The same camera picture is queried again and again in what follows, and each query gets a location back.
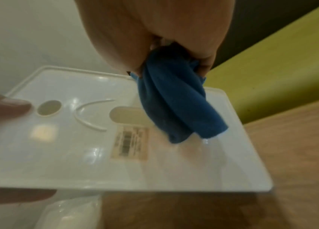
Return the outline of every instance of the blue microfiber cloth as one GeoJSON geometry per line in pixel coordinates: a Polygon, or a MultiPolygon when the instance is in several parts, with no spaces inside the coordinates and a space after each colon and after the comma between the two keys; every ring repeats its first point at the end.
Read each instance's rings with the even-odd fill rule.
{"type": "Polygon", "coordinates": [[[137,81],[142,106],[150,119],[180,143],[192,133],[212,138],[227,125],[206,101],[202,86],[205,79],[195,73],[198,61],[191,61],[186,50],[177,43],[153,50],[137,81]]]}

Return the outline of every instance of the barcode sticker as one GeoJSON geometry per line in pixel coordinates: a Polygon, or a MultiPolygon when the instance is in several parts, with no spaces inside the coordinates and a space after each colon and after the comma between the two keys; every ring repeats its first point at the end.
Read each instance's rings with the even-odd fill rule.
{"type": "Polygon", "coordinates": [[[118,126],[112,158],[147,160],[148,128],[118,126]]]}

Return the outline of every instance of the wooden table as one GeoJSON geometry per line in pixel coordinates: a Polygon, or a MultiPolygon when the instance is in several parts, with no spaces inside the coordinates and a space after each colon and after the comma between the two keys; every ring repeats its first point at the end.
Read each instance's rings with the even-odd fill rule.
{"type": "Polygon", "coordinates": [[[107,194],[106,229],[319,229],[319,102],[245,127],[273,178],[272,192],[107,194]]]}

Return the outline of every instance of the white plastic container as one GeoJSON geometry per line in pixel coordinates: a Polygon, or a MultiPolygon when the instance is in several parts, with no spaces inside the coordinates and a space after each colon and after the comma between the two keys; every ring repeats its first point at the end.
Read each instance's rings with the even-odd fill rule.
{"type": "Polygon", "coordinates": [[[229,129],[209,140],[194,134],[181,144],[170,144],[167,136],[143,116],[136,83],[129,76],[40,68],[8,94],[29,100],[35,109],[27,116],[0,123],[0,187],[270,190],[271,179],[226,94],[213,88],[206,88],[206,93],[229,129]],[[60,101],[62,107],[52,115],[39,115],[36,108],[49,100],[60,101]],[[79,120],[76,118],[79,106],[103,100],[108,101],[78,109],[79,120]],[[138,112],[135,117],[142,118],[131,123],[130,115],[121,115],[131,111],[118,107],[131,107],[138,112]],[[119,113],[113,115],[113,109],[119,109],[119,113]],[[113,146],[123,129],[118,122],[144,131],[148,139],[142,142],[145,149],[141,149],[141,156],[116,154],[113,146]]]}

